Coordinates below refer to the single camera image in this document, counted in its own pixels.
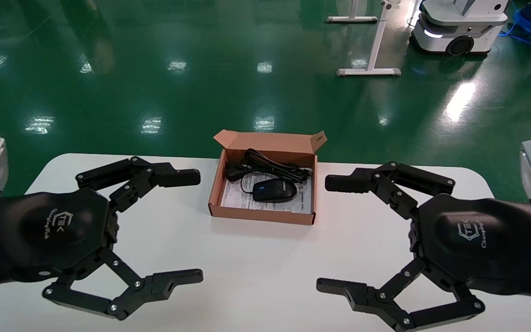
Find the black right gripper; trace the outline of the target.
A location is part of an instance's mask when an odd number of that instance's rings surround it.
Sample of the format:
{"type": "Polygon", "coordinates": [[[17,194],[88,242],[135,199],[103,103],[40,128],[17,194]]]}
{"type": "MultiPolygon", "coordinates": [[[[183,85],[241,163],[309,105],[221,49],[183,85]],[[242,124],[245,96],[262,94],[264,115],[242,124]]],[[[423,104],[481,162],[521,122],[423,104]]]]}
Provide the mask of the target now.
{"type": "Polygon", "coordinates": [[[345,296],[352,311],[376,315],[395,332],[418,332],[481,314],[485,306],[468,288],[531,296],[529,206],[438,194],[418,208],[415,222],[417,239],[412,248],[420,258],[380,289],[329,278],[318,278],[316,289],[345,296]],[[428,267],[448,279],[456,301],[408,313],[395,299],[428,267]]]}

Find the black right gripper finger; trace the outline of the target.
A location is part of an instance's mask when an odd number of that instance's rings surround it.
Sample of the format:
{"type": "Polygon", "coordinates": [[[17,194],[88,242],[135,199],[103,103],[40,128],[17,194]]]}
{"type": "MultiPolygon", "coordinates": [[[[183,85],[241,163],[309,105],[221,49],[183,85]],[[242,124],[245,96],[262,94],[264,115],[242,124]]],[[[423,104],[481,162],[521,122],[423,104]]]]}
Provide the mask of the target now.
{"type": "Polygon", "coordinates": [[[405,220],[416,219],[418,202],[402,186],[432,197],[452,194],[455,187],[451,178],[394,161],[377,168],[356,168],[348,176],[328,175],[324,184],[327,191],[373,193],[405,220]]]}

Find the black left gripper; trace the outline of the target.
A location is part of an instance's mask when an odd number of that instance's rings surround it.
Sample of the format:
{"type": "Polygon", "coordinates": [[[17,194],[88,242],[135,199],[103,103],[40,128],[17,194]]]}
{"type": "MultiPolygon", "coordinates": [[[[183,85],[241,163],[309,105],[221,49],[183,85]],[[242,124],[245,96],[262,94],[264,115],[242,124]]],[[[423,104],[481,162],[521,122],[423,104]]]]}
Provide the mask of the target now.
{"type": "Polygon", "coordinates": [[[58,277],[42,296],[59,306],[125,320],[139,307],[166,301],[179,285],[200,283],[202,270],[189,269],[140,277],[111,249],[117,242],[116,212],[129,209],[154,187],[185,187],[201,183],[197,169],[177,170],[171,163],[150,163],[141,157],[119,160],[76,175],[78,189],[71,193],[38,192],[0,200],[0,247],[17,282],[58,277]],[[109,200],[97,193],[119,184],[109,200]],[[108,298],[72,290],[82,263],[107,265],[126,290],[108,298]]]}

